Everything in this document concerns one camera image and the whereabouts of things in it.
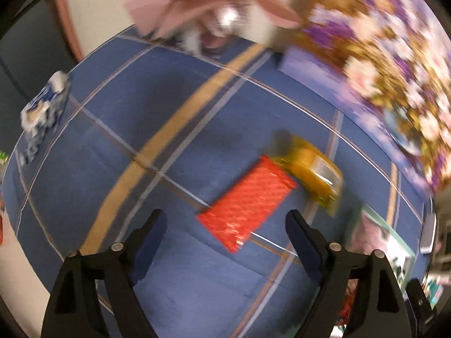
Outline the yellow wrapped cake packet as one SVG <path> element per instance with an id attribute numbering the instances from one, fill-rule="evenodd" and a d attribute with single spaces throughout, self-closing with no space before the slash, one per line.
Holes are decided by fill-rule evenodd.
<path id="1" fill-rule="evenodd" d="M 306 189 L 329 216 L 339 207 L 344 186 L 341 170 L 309 141 L 285 130 L 275 132 L 267 154 Z"/>

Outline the red chip snack bag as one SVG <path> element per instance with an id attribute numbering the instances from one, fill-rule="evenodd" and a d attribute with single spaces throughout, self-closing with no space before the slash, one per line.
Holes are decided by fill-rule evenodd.
<path id="1" fill-rule="evenodd" d="M 355 302 L 355 293 L 358 286 L 358 282 L 359 281 L 357 279 L 349 279 L 345 290 L 344 301 L 338 313 L 336 326 L 344 326 L 348 324 L 351 309 Z"/>

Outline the white tray with teal rim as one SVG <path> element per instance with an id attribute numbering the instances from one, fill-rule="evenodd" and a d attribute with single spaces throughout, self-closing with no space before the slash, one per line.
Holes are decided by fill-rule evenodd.
<path id="1" fill-rule="evenodd" d="M 414 252 L 367 204 L 348 205 L 337 211 L 331 218 L 327 238 L 340 243 L 350 253 L 383 252 L 400 290 L 405 291 L 416 261 Z"/>

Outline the blue white tissue pack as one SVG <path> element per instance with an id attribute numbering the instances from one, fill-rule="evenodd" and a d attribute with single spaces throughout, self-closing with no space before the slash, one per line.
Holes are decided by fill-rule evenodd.
<path id="1" fill-rule="evenodd" d="M 34 160 L 47 133 L 59 125 L 67 106 L 70 87 L 70 76 L 59 70 L 22 109 L 21 127 L 26 141 L 26 148 L 19 157 L 22 165 Z"/>

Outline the red orange patterned snack packet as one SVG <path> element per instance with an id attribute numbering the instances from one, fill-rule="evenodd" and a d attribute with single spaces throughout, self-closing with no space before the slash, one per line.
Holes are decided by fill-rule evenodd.
<path id="1" fill-rule="evenodd" d="M 227 251 L 236 253 L 296 187 L 280 166 L 261 156 L 198 220 Z"/>

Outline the blue plaid tablecloth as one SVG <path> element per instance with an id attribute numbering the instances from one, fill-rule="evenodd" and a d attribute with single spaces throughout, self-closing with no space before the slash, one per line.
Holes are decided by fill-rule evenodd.
<path id="1" fill-rule="evenodd" d="M 242 39 L 199 59 L 128 29 L 72 69 L 59 126 L 27 165 L 19 141 L 4 177 L 14 252 L 1 276 L 16 314 L 39 330 L 63 258 L 125 239 L 156 208 L 167 233 L 136 293 L 161 337 L 292 337 L 316 291 L 285 233 L 293 208 L 338 240 L 351 209 L 367 204 L 417 251 L 423 201 L 400 169 L 279 60 Z M 340 211 L 330 217 L 296 188 L 230 253 L 197 216 L 285 134 L 342 170 Z"/>

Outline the pink paper flower bouquet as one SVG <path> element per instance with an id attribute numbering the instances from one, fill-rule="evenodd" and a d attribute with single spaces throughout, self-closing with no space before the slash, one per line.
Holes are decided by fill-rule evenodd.
<path id="1" fill-rule="evenodd" d="M 282 0 L 120 0 L 137 32 L 153 41 L 177 37 L 187 53 L 223 48 L 248 21 L 254 2 L 279 28 L 294 29 L 300 16 Z"/>

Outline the white remote device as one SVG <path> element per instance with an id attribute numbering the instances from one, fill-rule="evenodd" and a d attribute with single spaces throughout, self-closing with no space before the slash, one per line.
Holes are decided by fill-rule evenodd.
<path id="1" fill-rule="evenodd" d="M 431 211 L 425 215 L 423 220 L 423 227 L 421 230 L 421 238 L 419 243 L 420 253 L 428 255 L 433 252 L 434 239 L 437 229 L 437 215 Z"/>

